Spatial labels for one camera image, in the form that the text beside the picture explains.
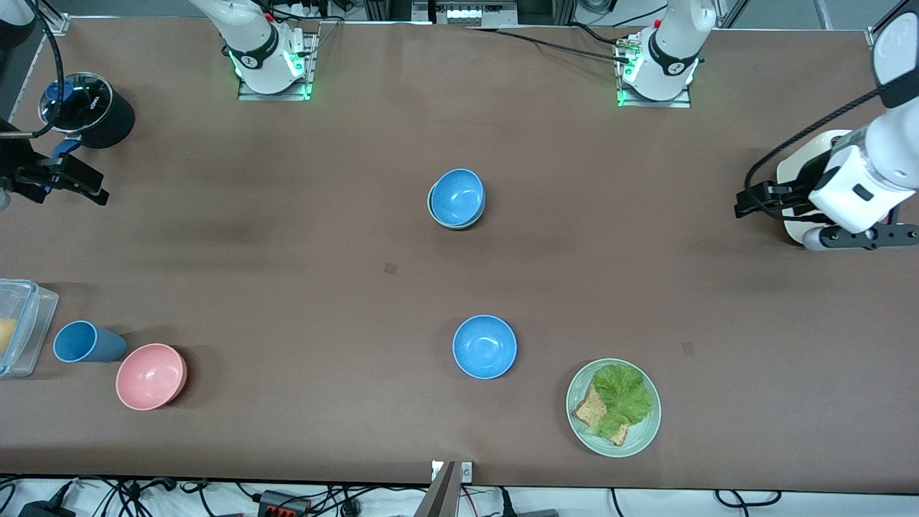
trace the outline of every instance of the power adapter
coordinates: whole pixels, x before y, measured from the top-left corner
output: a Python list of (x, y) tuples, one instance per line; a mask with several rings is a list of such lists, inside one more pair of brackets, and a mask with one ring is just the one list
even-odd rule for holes
[(310, 500), (274, 490), (265, 490), (258, 500), (258, 515), (297, 517), (310, 510)]
[(19, 517), (76, 517), (76, 513), (63, 508), (63, 496), (73, 481), (61, 487), (51, 500), (33, 500), (19, 511)]
[(76, 517), (76, 513), (66, 508), (55, 510), (46, 500), (33, 500), (22, 507), (19, 517)]

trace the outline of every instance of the plastic container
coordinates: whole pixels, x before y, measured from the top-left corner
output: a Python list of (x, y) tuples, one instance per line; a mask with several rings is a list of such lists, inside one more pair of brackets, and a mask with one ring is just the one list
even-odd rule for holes
[(35, 371), (57, 302), (34, 281), (0, 279), (0, 379)]

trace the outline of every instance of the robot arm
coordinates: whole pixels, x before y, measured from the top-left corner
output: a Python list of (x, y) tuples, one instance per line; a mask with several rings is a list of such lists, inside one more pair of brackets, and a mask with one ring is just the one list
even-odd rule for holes
[(767, 212), (783, 220), (792, 238), (817, 251), (919, 244), (919, 226), (897, 221), (900, 204), (919, 189), (919, 17), (914, 10), (901, 13), (880, 33), (872, 64), (878, 89), (859, 103), (879, 95), (889, 110), (853, 132), (814, 137), (779, 164), (778, 183), (764, 181), (737, 194), (737, 217)]
[(250, 0), (189, 0), (210, 18), (236, 73), (256, 93), (283, 91), (306, 72), (303, 31), (268, 21)]
[(651, 100), (675, 98), (691, 80), (717, 19), (714, 0), (669, 0), (660, 25), (630, 38), (641, 50), (622, 80)]
[[(919, 17), (893, 20), (875, 43), (878, 86), (912, 72), (919, 54)], [(919, 189), (919, 91), (904, 83), (882, 95), (890, 108), (837, 142), (820, 183), (808, 196), (847, 232), (867, 231)]]

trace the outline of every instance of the white floor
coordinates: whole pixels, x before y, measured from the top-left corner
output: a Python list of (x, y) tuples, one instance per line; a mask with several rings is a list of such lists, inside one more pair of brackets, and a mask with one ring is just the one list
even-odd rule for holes
[[(66, 479), (26, 479), (17, 481), (17, 490), (3, 516), (19, 514), (22, 506), (33, 500), (47, 500), (66, 482)], [(243, 484), (251, 492), (274, 489), (290, 495), (313, 494), (325, 490), (315, 485)], [(501, 495), (495, 488), (475, 487), (484, 490), (472, 496), (479, 517), (502, 510)], [(609, 490), (604, 488), (509, 488), (517, 512), (556, 510), (561, 517), (616, 517)], [(74, 484), (64, 500), (64, 508), (76, 511), (78, 517), (90, 517), (99, 502), (106, 496), (108, 487), (101, 481), (79, 481)], [(257, 506), (232, 483), (212, 483), (205, 496), (216, 515), (242, 514), (256, 516)], [(0, 491), (0, 504), (6, 499)], [(617, 490), (619, 506), (625, 517), (742, 517), (740, 510), (721, 506), (711, 491), (707, 490)], [(742, 492), (748, 501), (767, 500), (772, 494)], [(424, 497), (420, 491), (393, 492), (375, 490), (361, 496), (361, 515), (365, 517), (394, 517), (414, 515)], [(731, 500), (731, 494), (722, 492)], [(198, 494), (185, 494), (176, 489), (165, 492), (152, 488), (144, 492), (141, 501), (153, 517), (206, 517)], [(120, 505), (113, 503), (108, 517), (116, 517)], [(816, 494), (786, 492), (781, 501), (766, 508), (752, 508), (751, 517), (915, 517), (919, 515), (919, 497), (873, 496), (858, 494)], [(335, 513), (325, 513), (334, 517)], [(463, 498), (458, 517), (473, 517), (471, 506)]]

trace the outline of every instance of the plate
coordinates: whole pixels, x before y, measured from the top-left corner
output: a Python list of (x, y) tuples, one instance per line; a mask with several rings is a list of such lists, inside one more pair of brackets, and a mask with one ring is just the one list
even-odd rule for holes
[[(648, 413), (644, 420), (629, 428), (626, 442), (621, 447), (617, 447), (606, 438), (587, 434), (587, 424), (576, 419), (572, 414), (577, 409), (578, 404), (584, 400), (584, 395), (587, 393), (590, 383), (594, 382), (594, 374), (610, 364), (624, 364), (641, 372), (644, 377), (644, 387), (648, 390), (648, 394), (651, 395), (651, 412)], [(657, 430), (661, 427), (661, 398), (657, 394), (657, 388), (654, 387), (654, 383), (651, 382), (651, 377), (638, 366), (621, 359), (598, 359), (575, 373), (571, 384), (568, 385), (568, 395), (565, 397), (565, 411), (568, 414), (568, 423), (572, 426), (574, 436), (577, 436), (577, 439), (591, 451), (610, 458), (625, 458), (640, 453), (654, 440)]]

